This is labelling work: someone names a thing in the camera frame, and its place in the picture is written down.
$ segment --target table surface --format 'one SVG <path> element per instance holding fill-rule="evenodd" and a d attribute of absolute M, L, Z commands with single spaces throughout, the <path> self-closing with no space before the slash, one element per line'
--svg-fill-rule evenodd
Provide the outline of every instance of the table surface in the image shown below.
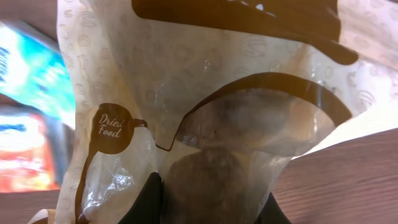
<path fill-rule="evenodd" d="M 22 19 L 57 38 L 56 0 L 0 0 L 0 19 Z M 292 161 L 273 193 L 294 224 L 396 224 L 397 186 L 398 129 Z M 40 209 L 55 208 L 58 193 L 0 194 L 0 222 L 25 224 Z"/>

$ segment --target transparent plastic packaging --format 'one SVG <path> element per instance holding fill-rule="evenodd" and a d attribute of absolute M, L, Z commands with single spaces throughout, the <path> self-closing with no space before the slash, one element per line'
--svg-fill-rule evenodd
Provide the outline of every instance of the transparent plastic packaging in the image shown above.
<path fill-rule="evenodd" d="M 254 223 L 293 157 L 397 104 L 390 1 L 58 3 L 77 112 L 56 223 L 117 223 L 152 172 L 164 223 Z"/>

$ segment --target blurred package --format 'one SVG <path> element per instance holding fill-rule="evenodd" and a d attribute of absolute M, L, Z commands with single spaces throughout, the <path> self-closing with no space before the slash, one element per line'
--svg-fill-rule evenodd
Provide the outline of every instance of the blurred package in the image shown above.
<path fill-rule="evenodd" d="M 74 129 L 57 44 L 21 21 L 0 22 L 0 192 L 58 189 Z"/>

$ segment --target food bag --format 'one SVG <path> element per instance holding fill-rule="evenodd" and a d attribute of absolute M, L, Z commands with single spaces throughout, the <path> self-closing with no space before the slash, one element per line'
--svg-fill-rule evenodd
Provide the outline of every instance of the food bag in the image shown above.
<path fill-rule="evenodd" d="M 254 223 L 292 158 L 398 126 L 397 20 L 383 0 L 59 0 L 76 141 L 55 222 L 117 223 L 158 172 L 163 223 Z"/>

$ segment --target shiny plastic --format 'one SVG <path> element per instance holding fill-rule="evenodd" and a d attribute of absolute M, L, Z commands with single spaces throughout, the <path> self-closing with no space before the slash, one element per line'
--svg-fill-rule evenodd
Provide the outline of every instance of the shiny plastic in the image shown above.
<path fill-rule="evenodd" d="M 58 3 L 77 108 L 59 223 L 117 223 L 151 172 L 164 223 L 254 223 L 291 158 L 396 103 L 389 1 L 364 22 L 346 0 Z"/>

